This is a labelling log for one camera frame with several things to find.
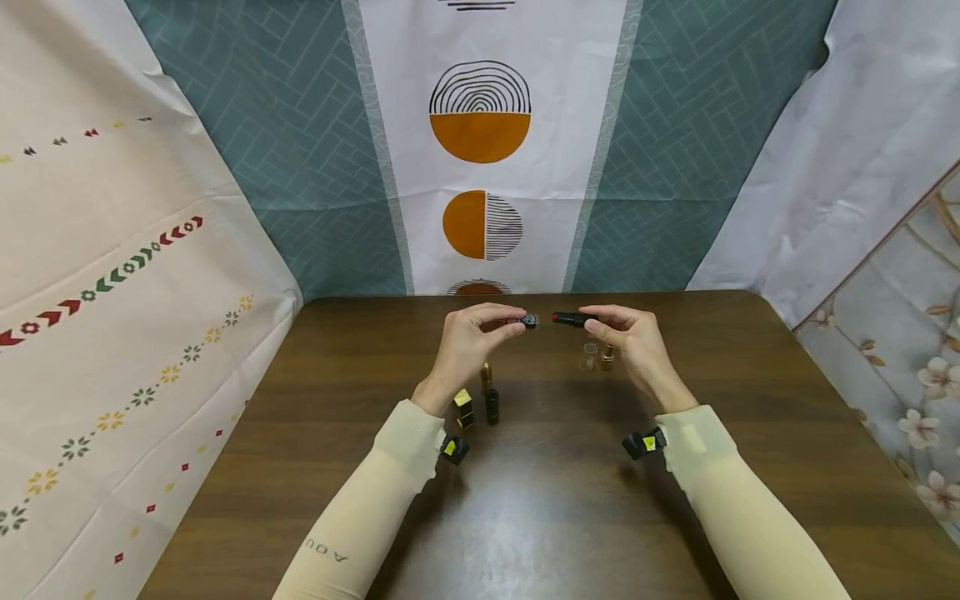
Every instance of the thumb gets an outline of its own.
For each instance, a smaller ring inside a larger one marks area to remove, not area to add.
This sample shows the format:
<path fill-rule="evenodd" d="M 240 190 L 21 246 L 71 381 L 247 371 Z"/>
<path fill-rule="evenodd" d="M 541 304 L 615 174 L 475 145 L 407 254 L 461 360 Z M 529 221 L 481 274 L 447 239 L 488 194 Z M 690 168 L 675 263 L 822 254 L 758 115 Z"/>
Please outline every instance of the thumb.
<path fill-rule="evenodd" d="M 617 331 L 605 324 L 600 323 L 596 319 L 588 319 L 584 323 L 584 329 L 593 335 L 602 342 L 607 344 L 613 344 L 614 346 L 623 346 L 623 331 Z"/>
<path fill-rule="evenodd" d="M 487 342 L 487 351 L 496 348 L 510 338 L 515 338 L 526 330 L 527 328 L 523 325 L 523 323 L 510 323 L 498 327 L 490 333 L 485 333 L 483 337 Z"/>

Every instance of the white flower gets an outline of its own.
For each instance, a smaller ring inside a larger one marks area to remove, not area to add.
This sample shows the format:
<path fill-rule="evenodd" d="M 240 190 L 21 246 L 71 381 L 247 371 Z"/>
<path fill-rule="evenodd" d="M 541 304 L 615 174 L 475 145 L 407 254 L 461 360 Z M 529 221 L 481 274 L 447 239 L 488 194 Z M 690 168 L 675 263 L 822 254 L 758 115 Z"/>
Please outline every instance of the white flower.
<path fill-rule="evenodd" d="M 817 324 L 817 328 L 821 331 L 827 331 L 833 326 L 833 315 L 828 315 L 827 311 L 821 308 L 817 311 L 817 314 L 813 315 L 813 322 Z"/>
<path fill-rule="evenodd" d="M 929 486 L 917 486 L 917 495 L 938 519 L 942 521 L 960 518 L 960 486 L 947 485 L 944 476 L 935 470 L 927 477 Z"/>
<path fill-rule="evenodd" d="M 960 366 L 951 366 L 939 356 L 931 358 L 926 369 L 920 369 L 917 376 L 926 386 L 924 395 L 931 400 L 960 396 Z"/>
<path fill-rule="evenodd" d="M 924 418 L 919 411 L 911 408 L 906 412 L 906 419 L 900 419 L 897 422 L 897 427 L 900 428 L 900 431 L 906 432 L 910 445 L 918 450 L 923 450 L 940 443 L 940 436 L 937 435 L 937 425 L 939 424 L 939 419 Z"/>

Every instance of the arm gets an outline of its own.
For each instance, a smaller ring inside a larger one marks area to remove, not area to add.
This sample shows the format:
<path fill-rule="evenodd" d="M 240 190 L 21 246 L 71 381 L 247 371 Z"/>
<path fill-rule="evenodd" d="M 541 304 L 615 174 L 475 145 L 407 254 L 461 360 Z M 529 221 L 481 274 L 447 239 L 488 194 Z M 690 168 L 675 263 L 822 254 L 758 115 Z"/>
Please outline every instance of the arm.
<path fill-rule="evenodd" d="M 727 429 L 676 374 L 653 314 L 586 306 L 586 329 L 620 348 L 627 372 L 659 404 L 667 470 L 686 493 L 714 554 L 743 600 L 849 599 L 800 523 L 740 458 Z"/>
<path fill-rule="evenodd" d="M 370 454 L 326 506 L 283 575 L 274 600 L 359 600 L 367 595 L 410 503 L 435 475 L 444 410 L 487 355 L 524 331 L 525 311 L 480 304 L 450 313 L 433 371 L 400 402 Z"/>

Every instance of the teal patterned backdrop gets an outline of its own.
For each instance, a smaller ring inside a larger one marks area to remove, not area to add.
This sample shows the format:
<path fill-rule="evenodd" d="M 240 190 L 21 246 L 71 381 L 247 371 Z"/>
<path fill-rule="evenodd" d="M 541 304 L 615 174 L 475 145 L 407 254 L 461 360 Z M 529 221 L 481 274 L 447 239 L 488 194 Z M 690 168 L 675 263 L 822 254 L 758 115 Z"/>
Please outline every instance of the teal patterned backdrop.
<path fill-rule="evenodd" d="M 127 0 L 307 300 L 405 293 L 338 0 Z M 577 292 L 682 289 L 834 0 L 646 0 Z"/>

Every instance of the person's left hand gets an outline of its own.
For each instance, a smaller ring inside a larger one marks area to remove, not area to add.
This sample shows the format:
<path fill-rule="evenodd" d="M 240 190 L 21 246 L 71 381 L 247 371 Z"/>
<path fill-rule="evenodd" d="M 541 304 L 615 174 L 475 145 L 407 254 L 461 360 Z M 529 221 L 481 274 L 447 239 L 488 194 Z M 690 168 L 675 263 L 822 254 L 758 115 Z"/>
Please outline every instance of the person's left hand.
<path fill-rule="evenodd" d="M 480 372 L 490 352 L 526 330 L 522 323 L 501 324 L 505 319 L 521 319 L 527 311 L 506 304 L 485 302 L 452 312 L 444 321 L 444 336 L 437 362 L 410 401 L 429 415 L 440 417 L 453 397 L 467 381 Z"/>

